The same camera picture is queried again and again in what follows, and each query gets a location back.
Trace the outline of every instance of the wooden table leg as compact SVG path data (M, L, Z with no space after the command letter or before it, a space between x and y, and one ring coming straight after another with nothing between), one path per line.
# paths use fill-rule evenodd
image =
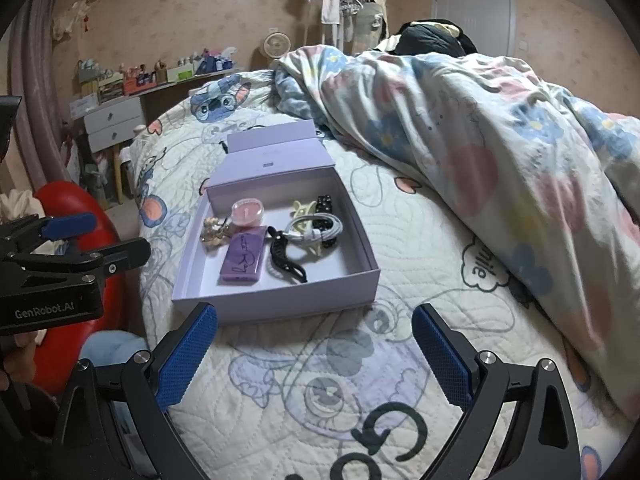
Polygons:
M124 203L124 196L122 194L122 169L120 167L120 145L116 144L113 147L113 170L116 177L116 193L118 194L118 203Z

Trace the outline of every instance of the pink curtain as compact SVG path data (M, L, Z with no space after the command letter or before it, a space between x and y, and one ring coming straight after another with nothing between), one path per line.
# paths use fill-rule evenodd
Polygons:
M55 1L27 0L14 19L9 46L11 93L23 96L15 131L34 190L47 182L69 180L60 157L66 132L51 60Z

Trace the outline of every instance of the box flap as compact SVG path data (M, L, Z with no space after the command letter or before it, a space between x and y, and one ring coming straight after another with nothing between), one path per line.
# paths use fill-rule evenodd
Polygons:
M316 137L313 121L276 124L230 134L228 155L207 188L290 171L327 168L334 160Z

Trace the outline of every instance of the open box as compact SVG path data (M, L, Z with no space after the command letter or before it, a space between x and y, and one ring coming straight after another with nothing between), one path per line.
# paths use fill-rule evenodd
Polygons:
M211 175L184 247L172 300L188 314L199 301L216 307L220 324L309 316L371 304L380 269L369 239L334 162L316 137L313 121L278 124L228 136L228 155ZM263 245L260 280L226 282L220 268L228 245L207 251L201 241L207 216L224 218L242 198L264 204L263 225L283 230L293 202L329 194L344 225L337 245L320 257L289 243L287 257L306 270L298 283L271 263L271 238Z

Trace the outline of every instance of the black hair clip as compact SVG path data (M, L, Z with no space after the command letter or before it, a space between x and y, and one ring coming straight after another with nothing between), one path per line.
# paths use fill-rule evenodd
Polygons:
M271 237L271 261L274 267L288 272L300 283L306 283L305 269L287 258L289 240L287 240L282 231L276 231L275 227L269 226L267 232Z
M316 203L316 213L329 213L332 214L334 212L334 206L331 204L331 195L319 195L318 202ZM313 228L322 231L327 231L327 229L331 229L334 225L331 220L318 219L313 220L312 222ZM331 238L329 240L324 240L322 242L322 247L325 249L332 248L335 244L338 243L338 238Z

